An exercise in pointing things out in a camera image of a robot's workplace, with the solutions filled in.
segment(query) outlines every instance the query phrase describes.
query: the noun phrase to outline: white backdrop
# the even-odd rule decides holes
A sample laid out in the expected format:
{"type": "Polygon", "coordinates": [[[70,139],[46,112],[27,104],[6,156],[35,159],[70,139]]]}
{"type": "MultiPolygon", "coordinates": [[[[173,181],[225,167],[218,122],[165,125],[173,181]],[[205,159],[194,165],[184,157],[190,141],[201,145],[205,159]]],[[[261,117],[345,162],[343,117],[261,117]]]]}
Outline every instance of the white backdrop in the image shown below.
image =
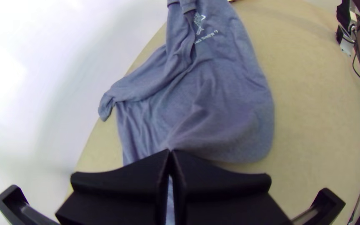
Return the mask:
{"type": "Polygon", "coordinates": [[[0,193],[17,184],[55,219],[102,94],[166,15],[166,0],[0,0],[0,193]]]}

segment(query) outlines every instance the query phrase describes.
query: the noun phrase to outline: black plastic bracket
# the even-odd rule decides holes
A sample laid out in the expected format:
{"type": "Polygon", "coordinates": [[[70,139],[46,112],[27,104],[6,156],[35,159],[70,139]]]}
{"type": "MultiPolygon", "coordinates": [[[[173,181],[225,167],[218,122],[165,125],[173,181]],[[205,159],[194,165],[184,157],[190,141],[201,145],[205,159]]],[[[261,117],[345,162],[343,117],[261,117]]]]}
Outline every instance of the black plastic bracket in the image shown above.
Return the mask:
{"type": "MultiPolygon", "coordinates": [[[[74,192],[55,215],[62,225],[164,225],[169,176],[176,225],[293,223],[270,196],[269,175],[230,172],[176,150],[109,172],[74,173],[74,192]]],[[[344,205],[323,189],[304,224],[331,224],[344,205]]],[[[0,211],[14,225],[57,224],[32,209],[15,185],[0,195],[0,211]]]]}

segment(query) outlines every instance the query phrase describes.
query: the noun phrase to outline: gray t-shirt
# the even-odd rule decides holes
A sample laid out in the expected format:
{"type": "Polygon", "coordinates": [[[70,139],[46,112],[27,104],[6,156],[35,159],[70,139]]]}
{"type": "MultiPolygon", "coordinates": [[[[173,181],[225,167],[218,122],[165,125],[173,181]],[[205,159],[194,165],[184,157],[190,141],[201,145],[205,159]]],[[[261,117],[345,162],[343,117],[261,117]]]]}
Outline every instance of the gray t-shirt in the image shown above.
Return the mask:
{"type": "Polygon", "coordinates": [[[113,84],[98,109],[106,120],[116,107],[124,164],[164,149],[262,159],[273,139],[273,100],[237,14],[227,0],[168,0],[168,9],[166,44],[113,84]]]}

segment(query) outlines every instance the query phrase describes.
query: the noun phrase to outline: printed logo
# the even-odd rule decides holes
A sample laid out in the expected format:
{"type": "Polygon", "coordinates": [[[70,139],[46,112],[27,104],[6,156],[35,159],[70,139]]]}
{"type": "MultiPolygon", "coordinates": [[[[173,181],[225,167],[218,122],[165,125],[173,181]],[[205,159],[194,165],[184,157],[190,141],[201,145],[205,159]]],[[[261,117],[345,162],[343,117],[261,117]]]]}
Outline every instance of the printed logo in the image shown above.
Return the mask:
{"type": "Polygon", "coordinates": [[[202,28],[202,21],[206,18],[206,16],[199,14],[198,12],[194,15],[194,23],[198,26],[197,35],[201,33],[204,29],[202,28]]]}

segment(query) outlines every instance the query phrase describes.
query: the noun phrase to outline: tan tabletop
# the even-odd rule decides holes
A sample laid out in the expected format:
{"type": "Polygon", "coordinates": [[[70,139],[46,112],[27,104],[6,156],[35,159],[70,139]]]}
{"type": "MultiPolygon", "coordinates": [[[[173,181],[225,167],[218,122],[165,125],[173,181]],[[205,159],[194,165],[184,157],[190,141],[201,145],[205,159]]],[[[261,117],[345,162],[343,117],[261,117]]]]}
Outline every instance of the tan tabletop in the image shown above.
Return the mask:
{"type": "MultiPolygon", "coordinates": [[[[268,173],[270,194],[293,218],[318,191],[346,202],[334,224],[346,224],[360,191],[360,81],[352,57],[335,40],[335,14],[301,0],[239,0],[243,21],[275,102],[275,137],[269,155],[253,164],[215,164],[243,173],[268,173]]],[[[137,68],[164,44],[165,25],[140,53],[137,68]]],[[[115,113],[98,120],[76,171],[122,166],[115,113]]]]}

